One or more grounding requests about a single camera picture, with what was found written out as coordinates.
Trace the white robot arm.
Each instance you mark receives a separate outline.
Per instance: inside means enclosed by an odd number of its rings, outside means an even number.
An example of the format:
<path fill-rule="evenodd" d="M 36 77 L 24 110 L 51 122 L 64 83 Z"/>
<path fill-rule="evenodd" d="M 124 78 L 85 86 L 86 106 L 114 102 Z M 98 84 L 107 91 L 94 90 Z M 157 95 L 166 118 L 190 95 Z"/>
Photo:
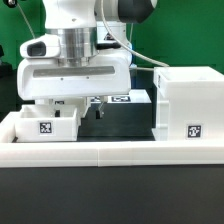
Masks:
<path fill-rule="evenodd" d="M 59 60 L 81 60 L 97 53 L 97 22 L 119 45 L 117 53 L 131 61 L 134 51 L 120 40 L 107 22 L 142 23 L 154 11 L 157 0 L 42 0 L 47 33 L 41 55 Z"/>

